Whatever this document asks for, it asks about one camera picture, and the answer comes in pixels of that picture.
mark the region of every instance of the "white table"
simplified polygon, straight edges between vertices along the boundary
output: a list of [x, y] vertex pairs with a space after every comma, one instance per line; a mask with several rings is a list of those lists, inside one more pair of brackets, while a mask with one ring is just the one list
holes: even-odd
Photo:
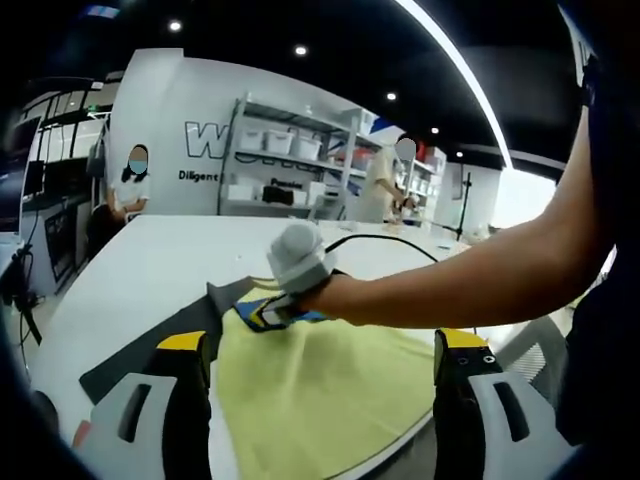
[[[140, 216], [127, 225], [86, 267], [51, 319], [35, 361], [32, 386], [46, 393], [58, 409], [62, 437], [71, 442], [92, 404], [78, 379], [115, 352], [206, 293], [206, 283], [225, 285], [248, 275], [270, 277], [266, 251], [286, 225], [296, 220], [276, 218]], [[321, 222], [327, 243], [351, 233], [389, 233], [382, 225], [361, 225], [357, 232]], [[402, 238], [438, 259], [461, 250], [451, 240], [427, 236], [416, 227], [401, 227]], [[439, 245], [450, 247], [448, 250]], [[373, 279], [428, 265], [431, 261], [399, 242], [352, 240], [340, 247], [338, 268]], [[512, 327], [479, 329], [498, 347]], [[433, 330], [411, 330], [412, 336], [433, 344]], [[212, 364], [212, 377], [215, 378]], [[217, 479], [239, 478], [228, 428], [212, 381], [209, 455]], [[427, 418], [416, 426], [416, 430]], [[357, 478], [397, 450], [396, 442], [372, 459]]]

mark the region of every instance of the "ceiling light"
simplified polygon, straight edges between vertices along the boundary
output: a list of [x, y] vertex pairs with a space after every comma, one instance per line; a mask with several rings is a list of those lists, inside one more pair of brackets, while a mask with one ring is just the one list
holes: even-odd
[[462, 58], [458, 49], [449, 37], [447, 37], [447, 34], [444, 33], [444, 30], [442, 30], [442, 28], [440, 28], [440, 26], [427, 14], [427, 12], [425, 12], [414, 0], [395, 0], [395, 2], [411, 14], [411, 16], [415, 18], [422, 27], [424, 27], [429, 35], [438, 42], [449, 59], [451, 59], [453, 64], [456, 66], [478, 100], [485, 117], [487, 117], [487, 121], [493, 131], [493, 135], [496, 137], [498, 148], [500, 148], [500, 153], [502, 153], [502, 158], [504, 159], [506, 168], [513, 168], [511, 155], [509, 154], [509, 148], [507, 147], [507, 141], [500, 129], [498, 118], [491, 108], [489, 99], [482, 90], [480, 83], [478, 83], [478, 79], [469, 68], [469, 65], [467, 65], [467, 62], [464, 61], [464, 58]]
[[169, 30], [172, 32], [179, 32], [182, 30], [182, 22], [179, 22], [178, 20], [171, 20], [169, 22]]

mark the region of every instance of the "metal shelving unit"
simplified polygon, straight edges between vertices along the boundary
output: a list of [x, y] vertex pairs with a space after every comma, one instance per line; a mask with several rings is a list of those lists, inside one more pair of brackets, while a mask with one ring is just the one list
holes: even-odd
[[[276, 122], [288, 127], [298, 127], [321, 134], [322, 146], [320, 148], [319, 154], [320, 160], [309, 161], [301, 158], [296, 158], [291, 155], [274, 154], [262, 150], [252, 151], [240, 149], [239, 143], [241, 135], [239, 134], [239, 132], [242, 131], [242, 128], [245, 125], [245, 120], [247, 118]], [[344, 166], [332, 165], [326, 161], [328, 157], [329, 143], [332, 138], [337, 138], [346, 142]], [[285, 108], [270, 105], [262, 101], [256, 101], [251, 99], [250, 95], [247, 94], [243, 98], [236, 100], [233, 109], [229, 135], [227, 137], [227, 144], [225, 146], [225, 154], [222, 161], [222, 174], [220, 187], [218, 190], [218, 214], [220, 214], [222, 210], [223, 203], [229, 206], [238, 204], [237, 201], [229, 201], [223, 198], [222, 194], [222, 192], [225, 190], [224, 187], [226, 185], [229, 185], [229, 181], [227, 178], [227, 169], [230, 160], [235, 160], [237, 156], [248, 156], [268, 161], [278, 161], [282, 162], [283, 164], [291, 163], [298, 166], [304, 166], [305, 168], [310, 168], [313, 171], [317, 171], [318, 174], [322, 174], [322, 172], [324, 171], [339, 172], [342, 175], [341, 191], [346, 192], [350, 176], [358, 178], [364, 178], [366, 176], [366, 172], [351, 168], [353, 152], [356, 145], [370, 148], [372, 150], [378, 150], [382, 148], [382, 145], [380, 145], [379, 143], [358, 133], [358, 123], [355, 117], [352, 119], [351, 125], [346, 126], [338, 122], [320, 118], [308, 113], [294, 112]], [[266, 206], [274, 208], [274, 205], [263, 204], [263, 202], [257, 202], [256, 204], [248, 203], [245, 206]], [[282, 207], [289, 209], [297, 208], [295, 206]]]

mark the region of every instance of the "black ceiling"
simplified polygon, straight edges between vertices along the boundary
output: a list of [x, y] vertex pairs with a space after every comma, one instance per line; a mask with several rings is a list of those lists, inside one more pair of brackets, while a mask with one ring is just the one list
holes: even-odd
[[[251, 65], [348, 98], [448, 152], [495, 145], [471, 91], [440, 47], [393, 0], [96, 1], [120, 15], [69, 14], [48, 26], [32, 76], [101, 78], [136, 48], [181, 46], [189, 56]], [[511, 149], [566, 161], [579, 113], [571, 44], [553, 1], [419, 0], [466, 58]], [[179, 34], [167, 23], [179, 18]], [[295, 58], [292, 48], [309, 48]], [[385, 93], [395, 91], [398, 101]], [[434, 137], [430, 128], [437, 126]], [[499, 167], [491, 155], [477, 162]]]

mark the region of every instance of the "white shirt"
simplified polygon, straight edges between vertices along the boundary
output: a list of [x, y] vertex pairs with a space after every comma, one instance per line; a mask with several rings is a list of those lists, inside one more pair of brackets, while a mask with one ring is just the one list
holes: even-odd
[[142, 181], [135, 182], [136, 176], [131, 175], [127, 182], [123, 182], [122, 178], [118, 176], [113, 182], [111, 182], [111, 188], [115, 197], [115, 209], [120, 210], [122, 207], [136, 203], [138, 200], [149, 200], [149, 175], [145, 176]]
[[369, 162], [367, 177], [358, 201], [358, 222], [382, 223], [385, 215], [391, 211], [393, 195], [376, 182], [384, 179], [391, 185], [395, 183], [393, 171], [395, 158], [396, 153], [392, 147], [383, 147]]

